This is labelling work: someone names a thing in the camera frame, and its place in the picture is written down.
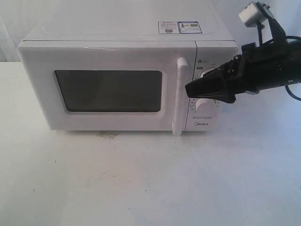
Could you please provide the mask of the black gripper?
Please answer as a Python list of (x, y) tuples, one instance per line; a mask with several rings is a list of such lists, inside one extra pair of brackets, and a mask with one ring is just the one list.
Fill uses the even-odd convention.
[(289, 84), (289, 44), (270, 43), (256, 46), (255, 43), (241, 47), (242, 55), (204, 74), (204, 77), (221, 75), (232, 79), (232, 94), (221, 78), (200, 78), (185, 85), (189, 98), (219, 100), (228, 104), (236, 101), (235, 94), (245, 92), (257, 94), (261, 90)]

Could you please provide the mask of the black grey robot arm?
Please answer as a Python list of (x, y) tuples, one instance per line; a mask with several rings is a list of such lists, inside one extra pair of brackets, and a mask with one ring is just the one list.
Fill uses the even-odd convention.
[(242, 46), (242, 53), (185, 86), (190, 98), (219, 100), (228, 104), (242, 93), (289, 86), (301, 81), (301, 42), (279, 46), (273, 42)]

